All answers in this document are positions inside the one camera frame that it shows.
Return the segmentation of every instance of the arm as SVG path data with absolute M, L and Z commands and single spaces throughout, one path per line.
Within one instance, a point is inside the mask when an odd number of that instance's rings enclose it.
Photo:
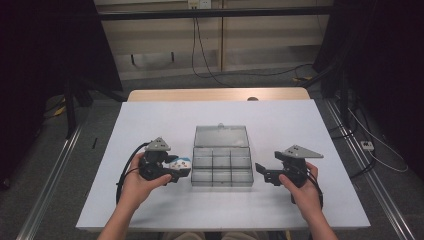
M 171 180 L 171 175 L 169 174 L 152 181 L 143 179 L 137 169 L 138 162 L 142 156 L 143 153 L 138 153 L 131 161 L 128 171 L 131 172 L 125 178 L 119 203 L 106 226 L 100 233 L 98 237 L 99 240 L 125 239 L 128 225 L 140 204 L 147 199 L 153 189 L 162 186 Z
M 318 168 L 308 162 L 306 166 L 311 174 L 318 178 Z M 279 179 L 293 195 L 302 217 L 308 223 L 313 239 L 337 239 L 321 210 L 318 192 L 312 182 L 308 180 L 301 188 L 297 188 L 285 175 L 281 174 Z

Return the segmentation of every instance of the clear plastic organizer box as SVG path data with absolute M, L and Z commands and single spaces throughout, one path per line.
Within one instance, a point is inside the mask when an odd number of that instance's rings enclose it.
M 193 148 L 193 186 L 251 187 L 252 161 L 245 126 L 198 126 Z

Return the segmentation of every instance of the white table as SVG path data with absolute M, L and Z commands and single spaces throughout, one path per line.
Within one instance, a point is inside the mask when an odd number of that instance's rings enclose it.
M 336 229 L 370 226 L 313 100 L 124 103 L 77 228 L 100 231 L 115 207 L 125 162 L 141 143 L 161 136 L 170 154 L 192 158 L 198 125 L 245 125 L 252 163 L 281 169 L 274 151 L 293 144 L 324 155 L 319 168 L 324 214 Z M 290 193 L 254 171 L 249 188 L 192 187 L 190 178 L 155 189 L 134 214 L 130 230 L 231 231 L 306 228 Z

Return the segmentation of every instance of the forearm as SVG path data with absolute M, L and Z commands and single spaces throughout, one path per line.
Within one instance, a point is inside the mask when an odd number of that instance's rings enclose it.
M 331 229 L 324 214 L 315 214 L 306 219 L 309 230 L 311 231 L 314 240 L 333 240 L 338 239 L 333 229 Z
M 118 204 L 98 239 L 125 239 L 133 214 L 134 210 Z

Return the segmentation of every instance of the human hand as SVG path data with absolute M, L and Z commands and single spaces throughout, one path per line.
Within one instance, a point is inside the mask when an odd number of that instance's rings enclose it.
M 151 181 L 147 181 L 141 177 L 138 170 L 138 163 L 143 155 L 144 153 L 138 153 L 132 159 L 118 203 L 132 211 L 138 209 L 140 204 L 147 199 L 153 189 L 165 185 L 171 180 L 170 174 L 166 174 Z
M 310 174 L 318 178 L 317 167 L 308 162 L 306 162 L 306 167 L 310 170 Z M 309 179 L 301 188 L 296 187 L 284 174 L 280 174 L 279 179 L 284 187 L 293 195 L 296 205 L 306 221 L 316 215 L 322 214 L 318 191 Z

